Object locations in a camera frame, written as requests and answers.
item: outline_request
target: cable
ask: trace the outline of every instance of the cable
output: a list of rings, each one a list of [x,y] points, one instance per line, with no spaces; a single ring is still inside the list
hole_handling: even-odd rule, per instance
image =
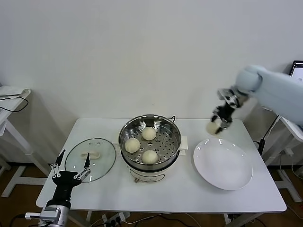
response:
[[[162,213],[162,214],[158,214],[158,215],[149,216],[149,217],[146,217],[146,218],[134,221],[134,222],[127,222],[127,221],[124,221],[124,222],[127,223],[127,224],[129,224],[129,225],[131,225],[131,224],[137,223],[139,221],[143,221],[145,219],[153,218],[153,217],[160,216],[160,215],[163,215],[163,214],[172,214],[172,213]]]
[[[264,134],[264,136],[263,136],[262,139],[265,139],[265,137],[266,137],[266,135],[267,135],[268,132],[269,132],[269,134],[270,134],[270,132],[271,132],[273,126],[276,124],[276,120],[278,119],[278,117],[279,117],[279,115],[277,115],[277,117],[276,117],[276,118],[274,119],[274,121],[271,123],[270,127],[267,129],[267,131],[265,132],[265,134]]]
[[[294,172],[293,165],[294,165],[294,159],[292,160],[292,172],[293,172],[293,174],[294,174],[296,177],[299,177],[301,180],[303,180],[303,178],[301,178],[299,175],[297,175],[297,174]]]
[[[191,216],[190,214],[187,214],[187,213],[185,213],[186,215],[188,215],[188,216],[190,216],[196,223],[197,223],[197,225],[199,226],[199,227],[201,227],[200,226],[200,224],[197,222],[197,220],[196,219],[194,219],[194,217],[193,216]]]
[[[293,183],[288,179],[288,176],[285,176],[285,174],[284,174],[284,172],[282,172],[282,167],[281,167],[281,156],[282,155],[280,155],[280,171],[281,171],[281,173],[284,175],[284,177],[286,178],[286,180],[289,182],[289,183],[291,183],[291,185],[293,186]],[[294,170],[293,170],[293,164],[294,164],[294,160],[292,161],[292,172],[294,173],[294,175],[296,175],[297,177],[299,177],[295,172],[294,172]],[[299,218],[299,219],[302,219],[303,220],[303,218],[302,217],[300,217],[289,205],[287,205],[286,204],[286,206]]]
[[[162,215],[164,215],[164,214],[171,214],[171,213],[158,214],[158,215],[149,216],[149,217],[140,219],[140,220],[135,221],[135,222],[131,222],[131,223],[125,222],[125,223],[127,223],[127,224],[134,224],[134,223],[136,223],[134,227],[137,227],[137,225],[139,224],[140,221],[149,220],[149,219],[152,219],[152,218],[155,218],[155,217],[160,217],[160,218],[163,218],[163,219],[169,220],[169,221],[178,221],[178,222],[182,223],[182,224],[183,224],[184,226],[186,226],[186,227],[194,227],[194,226],[189,226],[189,225],[185,224],[183,221],[181,221],[181,220],[179,220],[179,219],[170,219],[170,218],[166,218],[166,217],[162,216]]]
[[[256,220],[258,220],[259,222],[261,222],[261,223],[262,223],[262,225],[263,225],[264,227],[267,227],[267,226],[264,224],[264,222],[263,222],[263,221],[261,221],[260,219],[256,218]]]
[[[18,215],[16,215],[15,217],[13,217],[12,220],[10,221],[10,223],[9,223],[9,227],[12,227],[12,226],[13,226],[14,221],[15,221],[16,219],[18,219],[18,218],[24,218],[24,217],[25,217],[25,214],[18,214]]]
[[[271,130],[273,129],[273,127],[275,126],[275,124],[280,120],[280,116],[277,115],[277,117],[274,119],[274,121],[271,123],[270,127],[267,129],[267,131],[265,132],[264,136],[262,139],[260,139],[260,141],[254,141],[254,143],[257,143],[259,146],[258,146],[258,152],[260,155],[262,155],[263,153],[263,149],[264,149],[264,146],[265,146],[265,137],[266,135],[270,135],[271,133]]]
[[[103,218],[98,219],[98,220],[95,221],[93,224],[91,224],[89,227],[92,227],[94,224],[96,224],[97,222],[99,222],[99,221],[101,221],[101,220],[103,220]],[[102,224],[100,224],[100,225],[96,225],[96,226],[94,226],[94,227],[102,226],[102,225],[106,225],[106,224],[108,224],[108,222],[102,223]]]
[[[96,226],[94,226],[94,227],[103,226],[103,225],[107,225],[107,224],[110,224],[110,223],[108,223],[108,222],[104,222],[104,223],[99,224],[99,225],[96,225]]]
[[[286,206],[299,218],[299,219],[301,219],[301,220],[303,220],[303,218],[302,217],[300,217],[290,206],[288,206],[287,204],[286,204]]]
[[[23,100],[26,101],[25,106],[22,107],[20,110],[9,110],[9,109],[6,109],[6,108],[4,108],[4,107],[2,107],[2,106],[0,106],[0,108],[3,109],[3,110],[7,110],[7,111],[10,111],[10,112],[13,112],[13,113],[20,112],[20,111],[23,110],[25,107],[27,107],[27,105],[28,105],[29,102],[28,102],[28,100],[25,99],[25,98],[22,98],[22,97],[20,97],[20,96],[17,96],[17,97],[18,97],[18,98],[21,98],[21,99],[23,99]]]

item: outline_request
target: power strip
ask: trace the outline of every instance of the power strip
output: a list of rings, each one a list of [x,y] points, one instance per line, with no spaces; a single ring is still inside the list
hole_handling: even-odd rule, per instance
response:
[[[128,217],[131,216],[130,212],[119,212],[116,213],[114,216],[112,216],[110,219],[107,219],[106,215],[102,215],[102,219],[103,219],[103,223],[110,223],[112,220],[116,221],[117,217],[120,217],[121,223],[124,222]]]

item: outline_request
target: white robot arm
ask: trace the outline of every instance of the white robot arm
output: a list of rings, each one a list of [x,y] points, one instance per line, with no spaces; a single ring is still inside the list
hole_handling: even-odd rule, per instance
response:
[[[222,121],[216,134],[229,127],[233,111],[250,97],[293,123],[303,125],[303,83],[289,75],[270,72],[261,66],[248,66],[240,71],[235,85],[219,89],[218,96],[225,104],[213,111],[211,121],[218,117]]]

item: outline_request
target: white table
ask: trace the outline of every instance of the white table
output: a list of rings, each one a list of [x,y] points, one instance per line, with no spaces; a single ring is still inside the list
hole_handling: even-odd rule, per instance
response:
[[[21,97],[26,98],[30,94],[30,90],[27,89]],[[6,108],[8,110],[15,111],[16,108],[23,102],[24,100],[21,98],[0,100],[0,106]],[[9,122],[7,119],[12,112],[0,109],[0,126],[4,126],[5,129],[13,136],[13,140],[11,138],[3,138],[4,140],[10,142],[18,146],[24,154],[45,174],[48,175],[50,173],[49,165],[41,158],[39,153],[33,150],[27,140],[17,131],[17,129]],[[0,158],[0,165],[2,168],[0,169],[0,175],[4,170],[10,170],[10,166],[6,163],[5,160]],[[9,197],[10,193],[13,191],[16,184],[27,184],[27,185],[44,185],[46,179],[41,177],[21,177],[22,173],[25,170],[25,166],[20,166],[18,170],[15,172],[11,181],[5,188],[2,193],[2,197]]]
[[[116,141],[128,119],[78,119],[63,149],[70,151],[88,138],[101,137]],[[71,194],[74,210],[107,210],[130,212],[176,213],[248,213],[228,226],[239,227],[264,212],[281,212],[286,205],[253,144],[242,121],[235,120],[223,139],[241,147],[250,158],[254,172],[251,182],[243,189],[225,191],[205,181],[193,165],[196,145],[210,135],[205,131],[209,120],[176,119],[181,134],[187,136],[188,151],[178,157],[169,176],[157,183],[135,183],[120,154],[112,169],[101,179],[75,187]],[[55,185],[51,175],[36,201],[43,207],[52,198]]]

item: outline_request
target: table leg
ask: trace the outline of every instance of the table leg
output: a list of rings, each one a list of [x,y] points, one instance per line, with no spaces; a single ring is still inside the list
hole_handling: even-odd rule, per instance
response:
[[[227,224],[226,227],[241,227],[251,220],[261,216],[263,213],[252,213],[252,214],[241,214],[231,223]]]
[[[2,159],[1,157],[0,157],[0,166],[1,166],[1,168],[0,168],[0,176],[2,175],[2,173],[5,170],[10,170],[11,169],[10,165],[4,159]]]
[[[34,151],[27,140],[17,131],[17,129],[6,120],[6,129],[9,133],[20,143],[24,149],[25,155],[46,175],[48,176],[51,172],[50,166],[43,160],[43,158]]]
[[[286,172],[284,170],[277,170],[277,172],[282,180],[275,181],[276,187],[278,189],[286,188],[295,202],[302,202],[299,193],[294,188]]]
[[[91,226],[91,224],[89,222],[87,222],[85,219],[80,217],[80,215],[77,214],[77,212],[74,211],[74,210],[70,210],[68,212],[68,218],[69,218],[69,220],[71,220],[72,222],[74,222],[76,225],[78,225],[80,227],[89,227],[89,226]]]
[[[10,165],[0,157],[0,166],[3,167],[5,170],[10,170]]]
[[[286,130],[285,133],[282,133],[281,136],[276,140],[276,142],[271,146],[271,148],[262,155],[262,158],[265,162],[265,165],[270,165],[277,156],[281,153],[284,148],[293,140],[294,136],[290,133],[289,130]]]
[[[22,177],[25,170],[25,166],[20,166],[15,172],[14,176],[11,178],[9,184],[6,186],[2,193],[2,197],[9,197],[16,184],[26,184],[26,185],[44,185],[46,178],[40,177]]]

